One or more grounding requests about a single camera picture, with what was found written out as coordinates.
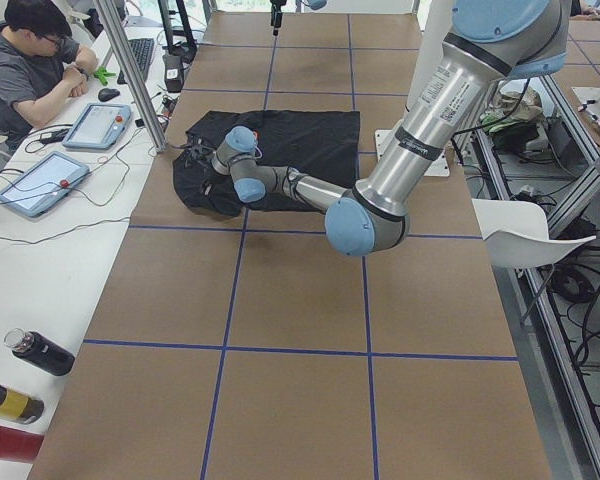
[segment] white table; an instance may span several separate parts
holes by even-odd
[[[127,29],[127,36],[156,38],[159,32],[158,28],[131,27]],[[92,48],[101,61],[109,49],[106,34],[101,34]],[[146,82],[151,97],[160,92],[158,85],[164,86],[161,56],[161,49],[156,43],[154,60]],[[111,56],[107,69],[119,71],[115,56]],[[110,77],[109,87],[121,91],[121,95],[112,102],[130,104],[134,119],[138,118],[138,109],[133,103],[129,87],[117,85],[115,77]],[[97,101],[100,88],[100,82],[92,78],[88,94],[69,99],[53,124],[72,123],[87,103]],[[162,95],[154,99],[156,107],[161,98]],[[24,146],[28,143],[25,141],[7,167],[25,170],[46,153],[57,150],[88,164],[93,171],[102,157],[112,155],[136,130],[132,119],[123,137],[104,153],[66,152],[57,143],[48,145],[37,154],[30,154],[24,151]],[[129,165],[124,184],[113,200],[103,207],[93,205],[78,192],[72,192],[51,211],[33,220],[0,205],[0,236],[35,241],[77,225],[127,218],[138,201],[154,155],[155,149],[148,133],[146,130],[139,132],[120,153]],[[126,169],[125,165],[114,158],[90,175],[79,189],[95,202],[103,203],[114,192]],[[0,178],[0,189],[6,184],[6,180]],[[5,333],[15,327],[35,330],[77,354],[127,226],[128,220],[104,223],[37,245],[0,240],[0,383],[38,396],[46,406],[42,418],[32,425],[21,426],[0,421],[1,425],[35,433],[46,432],[70,376],[54,377],[15,358],[3,346]],[[0,461],[0,480],[24,479],[30,469],[28,464]]]

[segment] eyeglasses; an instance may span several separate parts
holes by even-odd
[[[62,45],[62,42],[64,40],[63,38],[58,38],[58,39],[49,38],[46,35],[42,35],[41,38],[44,38],[45,40],[53,43],[56,46],[56,48],[60,48],[60,46]]]

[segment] black mouse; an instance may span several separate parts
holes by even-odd
[[[116,88],[103,88],[98,92],[98,100],[101,102],[108,102],[112,98],[116,98],[120,95],[120,90]]]

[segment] black hair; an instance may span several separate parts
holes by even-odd
[[[69,22],[51,0],[9,0],[4,20],[13,31],[31,30],[38,37],[71,36]]]

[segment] tablet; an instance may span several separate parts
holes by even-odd
[[[107,150],[131,119],[128,105],[90,103],[64,137],[62,145],[76,150]]]
[[[38,217],[89,174],[89,167],[51,152],[0,191],[0,202],[26,217]]]

